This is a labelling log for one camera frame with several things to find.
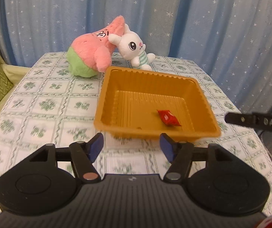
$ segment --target plush toy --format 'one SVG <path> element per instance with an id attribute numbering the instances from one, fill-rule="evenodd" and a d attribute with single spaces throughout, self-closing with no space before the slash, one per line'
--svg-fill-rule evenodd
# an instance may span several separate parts
<path id="1" fill-rule="evenodd" d="M 155 54 L 146 54 L 145 44 L 137 33 L 129 29 L 127 24 L 125 24 L 122 37 L 116 34 L 110 34 L 109 41 L 117 46 L 119 53 L 124 59 L 130 60 L 133 68 L 152 70 L 149 63 L 155 59 Z"/>
<path id="2" fill-rule="evenodd" d="M 76 38 L 67 51 L 69 71 L 73 75 L 91 77 L 112 64 L 112 53 L 116 46 L 108 41 L 109 34 L 118 37 L 124 32 L 124 18 L 118 16 L 107 27 Z"/>

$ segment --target plush toy eye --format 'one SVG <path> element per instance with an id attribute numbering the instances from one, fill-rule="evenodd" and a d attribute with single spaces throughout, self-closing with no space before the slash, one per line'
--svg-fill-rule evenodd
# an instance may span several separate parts
<path id="1" fill-rule="evenodd" d="M 99 37 L 99 38 L 103 38 L 103 37 L 105 37 L 105 32 L 104 31 L 101 31 L 101 32 L 99 32 L 99 33 L 96 33 L 96 35 L 97 35 L 97 37 Z"/>
<path id="2" fill-rule="evenodd" d="M 134 42 L 130 42 L 129 47 L 131 50 L 136 50 L 136 44 Z"/>

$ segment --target round black disc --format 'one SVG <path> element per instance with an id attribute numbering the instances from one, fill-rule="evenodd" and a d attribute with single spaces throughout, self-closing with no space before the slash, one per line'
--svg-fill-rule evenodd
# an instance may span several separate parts
<path id="1" fill-rule="evenodd" d="M 249 166 L 207 167 L 186 182 L 191 198 L 219 215 L 240 216 L 261 211 L 268 199 L 267 180 Z"/>
<path id="2" fill-rule="evenodd" d="M 0 208 L 19 215 L 45 214 L 68 203 L 76 188 L 76 179 L 57 167 L 12 169 L 0 177 Z"/>

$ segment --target bunny ear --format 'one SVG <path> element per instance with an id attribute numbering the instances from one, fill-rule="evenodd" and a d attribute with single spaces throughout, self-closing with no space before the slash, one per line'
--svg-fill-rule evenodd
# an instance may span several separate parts
<path id="1" fill-rule="evenodd" d="M 130 31 L 131 30 L 130 30 L 129 26 L 127 24 L 124 24 L 124 33 L 123 34 L 128 33 Z"/>
<path id="2" fill-rule="evenodd" d="M 108 39 L 109 39 L 109 41 L 110 41 L 111 44 L 116 45 L 116 46 L 119 45 L 119 43 L 121 41 L 121 37 L 118 36 L 118 35 L 116 35 L 116 34 L 113 34 L 113 33 L 111 33 L 109 35 Z"/>

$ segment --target white logo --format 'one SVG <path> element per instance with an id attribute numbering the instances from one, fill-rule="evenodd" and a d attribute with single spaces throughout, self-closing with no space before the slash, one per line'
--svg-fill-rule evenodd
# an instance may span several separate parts
<path id="1" fill-rule="evenodd" d="M 136 177 L 129 177 L 128 179 L 129 179 L 130 181 L 136 181 L 137 178 L 136 178 Z"/>

